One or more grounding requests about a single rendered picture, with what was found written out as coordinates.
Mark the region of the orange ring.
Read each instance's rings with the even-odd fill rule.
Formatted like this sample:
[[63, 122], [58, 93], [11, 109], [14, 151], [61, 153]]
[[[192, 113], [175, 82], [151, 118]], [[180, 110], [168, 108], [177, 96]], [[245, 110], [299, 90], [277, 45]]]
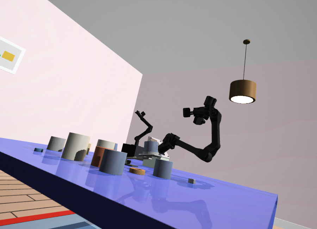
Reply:
[[133, 167], [130, 167], [129, 172], [135, 173], [135, 174], [140, 174], [140, 175], [145, 174], [145, 170], [139, 169], [139, 168], [133, 168]]

